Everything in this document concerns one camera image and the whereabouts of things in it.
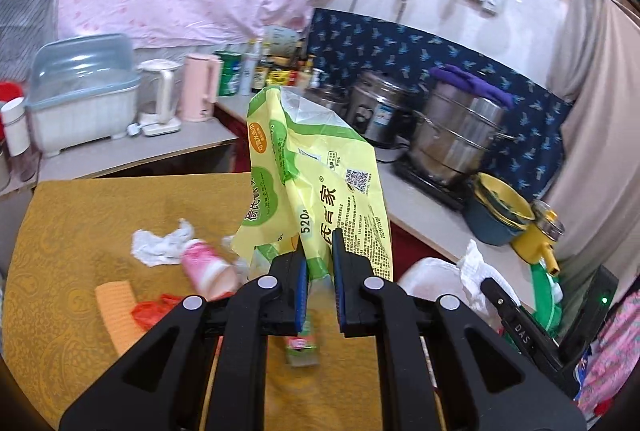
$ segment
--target orange oval label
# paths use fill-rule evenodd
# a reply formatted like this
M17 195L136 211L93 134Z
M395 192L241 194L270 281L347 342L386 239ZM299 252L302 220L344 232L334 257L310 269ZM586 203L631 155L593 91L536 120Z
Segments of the orange oval label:
M254 150L258 153L264 153L267 151L267 137L260 124L252 122L249 124L249 142L253 146Z

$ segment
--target green canister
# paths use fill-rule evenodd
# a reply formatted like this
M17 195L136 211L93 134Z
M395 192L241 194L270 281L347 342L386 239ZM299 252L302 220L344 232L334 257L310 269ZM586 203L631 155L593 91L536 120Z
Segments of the green canister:
M238 91L240 84L240 66L242 54L219 50L216 52L222 60L222 72L220 73L219 96L233 96Z

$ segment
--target patterned tablecloth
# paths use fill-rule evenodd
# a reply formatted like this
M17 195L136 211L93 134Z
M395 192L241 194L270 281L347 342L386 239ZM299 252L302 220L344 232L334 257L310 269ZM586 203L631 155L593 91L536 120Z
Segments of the patterned tablecloth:
M193 292L177 265L147 268L130 255L131 234L167 234L189 220L196 237L231 258L251 198L250 175L215 174L45 182L20 228L4 301L5 361L43 417L57 427L69 404L116 360L94 289L129 280L138 300ZM287 366L270 341L265 429L382 427L372 338L344 339L335 308L311 310L320 366Z

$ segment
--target purple towel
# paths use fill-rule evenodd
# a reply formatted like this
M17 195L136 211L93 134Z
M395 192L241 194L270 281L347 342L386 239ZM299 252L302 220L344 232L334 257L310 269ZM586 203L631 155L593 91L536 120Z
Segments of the purple towel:
M511 94L500 90L494 85L490 85L480 77L465 72L457 66L444 65L444 68L435 66L429 70L429 73L438 81L444 81L456 88L460 88L460 90L494 101L494 103L508 110L513 108L513 96Z

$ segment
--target blue cloth backsplash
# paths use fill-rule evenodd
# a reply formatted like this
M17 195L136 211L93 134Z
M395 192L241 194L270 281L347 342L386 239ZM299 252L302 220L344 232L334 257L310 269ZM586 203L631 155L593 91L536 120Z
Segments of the blue cloth backsplash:
M503 116L502 130L517 139L497 140L481 170L528 201L542 193L562 164L560 125L572 105L481 53L397 23L322 8L312 20L308 50L327 80L341 87L351 87L361 70L373 69L408 88L420 83L431 89L429 68L452 64L513 94L515 107Z

